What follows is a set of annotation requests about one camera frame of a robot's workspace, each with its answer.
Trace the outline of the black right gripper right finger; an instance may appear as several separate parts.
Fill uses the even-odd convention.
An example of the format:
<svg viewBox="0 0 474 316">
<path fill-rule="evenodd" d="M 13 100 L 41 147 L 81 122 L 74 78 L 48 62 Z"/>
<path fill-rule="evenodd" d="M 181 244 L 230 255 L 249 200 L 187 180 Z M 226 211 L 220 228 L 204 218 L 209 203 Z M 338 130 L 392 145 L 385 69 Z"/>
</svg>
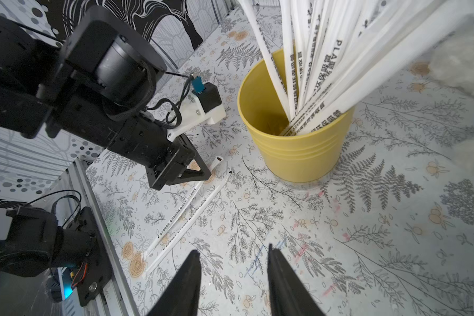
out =
<svg viewBox="0 0 474 316">
<path fill-rule="evenodd" d="M 325 316 L 279 249 L 269 245 L 267 276 L 271 315 Z"/>
</svg>

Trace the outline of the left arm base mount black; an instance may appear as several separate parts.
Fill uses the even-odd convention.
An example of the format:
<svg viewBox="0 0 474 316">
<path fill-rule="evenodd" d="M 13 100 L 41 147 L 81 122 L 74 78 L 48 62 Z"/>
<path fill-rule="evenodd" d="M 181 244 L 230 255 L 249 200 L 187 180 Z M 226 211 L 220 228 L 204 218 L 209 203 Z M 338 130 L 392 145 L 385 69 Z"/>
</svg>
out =
<svg viewBox="0 0 474 316">
<path fill-rule="evenodd" d="M 0 200 L 0 209 L 11 219 L 6 238 L 0 240 L 0 273 L 29 278 L 66 267 L 75 270 L 71 288 L 83 282 L 96 238 L 61 227 L 54 211 L 33 201 Z"/>
</svg>

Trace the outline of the white straw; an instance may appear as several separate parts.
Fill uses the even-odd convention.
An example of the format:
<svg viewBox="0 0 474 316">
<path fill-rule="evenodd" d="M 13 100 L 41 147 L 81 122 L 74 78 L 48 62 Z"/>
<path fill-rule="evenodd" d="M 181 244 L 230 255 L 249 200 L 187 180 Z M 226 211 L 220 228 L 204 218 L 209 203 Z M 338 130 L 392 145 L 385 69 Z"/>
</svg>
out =
<svg viewBox="0 0 474 316">
<path fill-rule="evenodd" d="M 159 231 L 157 238 L 150 244 L 148 249 L 142 254 L 142 259 L 147 259 L 150 255 L 151 251 L 158 245 L 158 243 L 163 239 L 163 237 L 172 229 L 172 227 L 177 223 L 180 217 L 184 214 L 187 210 L 188 206 L 192 203 L 193 199 L 195 198 L 196 194 L 199 192 L 202 185 L 205 183 L 205 180 L 198 181 L 195 187 L 190 191 L 187 195 L 187 198 L 183 201 L 180 207 L 174 212 L 172 217 L 169 219 L 167 224 L 164 226 L 163 229 Z"/>
<path fill-rule="evenodd" d="M 215 199 L 219 192 L 226 186 L 230 176 L 233 174 L 233 171 L 228 170 L 222 181 L 218 186 L 215 187 L 214 191 L 206 197 L 204 202 L 200 205 L 199 208 L 190 216 L 186 222 L 180 227 L 180 229 L 173 235 L 173 237 L 166 243 L 165 247 L 158 253 L 157 257 L 147 266 L 145 272 L 149 273 L 155 270 L 159 264 L 164 260 L 167 254 L 179 243 L 184 235 L 191 229 L 193 224 L 200 218 L 202 213 L 207 209 L 209 204 Z"/>
</svg>

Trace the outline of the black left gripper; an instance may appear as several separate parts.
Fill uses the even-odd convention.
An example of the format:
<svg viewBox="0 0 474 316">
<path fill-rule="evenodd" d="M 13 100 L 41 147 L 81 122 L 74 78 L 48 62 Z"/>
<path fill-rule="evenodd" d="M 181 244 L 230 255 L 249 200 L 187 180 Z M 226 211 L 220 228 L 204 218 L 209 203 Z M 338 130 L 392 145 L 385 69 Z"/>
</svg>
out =
<svg viewBox="0 0 474 316">
<path fill-rule="evenodd" d="M 149 187 L 154 190 L 206 181 L 211 176 L 209 167 L 187 137 L 179 136 L 171 142 L 167 130 L 144 114 L 125 121 L 114 139 L 114 152 L 143 165 Z"/>
</svg>

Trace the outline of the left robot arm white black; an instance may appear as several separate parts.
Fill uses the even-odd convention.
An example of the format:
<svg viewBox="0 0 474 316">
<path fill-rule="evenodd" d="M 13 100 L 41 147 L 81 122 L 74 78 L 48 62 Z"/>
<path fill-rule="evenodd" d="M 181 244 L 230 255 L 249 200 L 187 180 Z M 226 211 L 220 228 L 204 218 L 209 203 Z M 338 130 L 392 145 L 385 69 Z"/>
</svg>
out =
<svg viewBox="0 0 474 316">
<path fill-rule="evenodd" d="M 0 16 L 0 127 L 33 139 L 41 129 L 79 136 L 146 168 L 150 188 L 207 180 L 185 135 L 148 112 L 167 66 L 107 9 L 89 9 L 61 47 Z"/>
</svg>

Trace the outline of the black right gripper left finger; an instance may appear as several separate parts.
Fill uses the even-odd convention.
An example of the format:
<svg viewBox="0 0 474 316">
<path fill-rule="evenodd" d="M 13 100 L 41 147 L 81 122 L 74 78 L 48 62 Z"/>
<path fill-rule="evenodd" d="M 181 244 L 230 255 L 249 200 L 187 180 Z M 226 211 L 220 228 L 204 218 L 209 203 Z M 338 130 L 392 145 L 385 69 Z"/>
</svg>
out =
<svg viewBox="0 0 474 316">
<path fill-rule="evenodd" d="M 200 288 L 200 253 L 192 250 L 147 316 L 196 316 Z"/>
</svg>

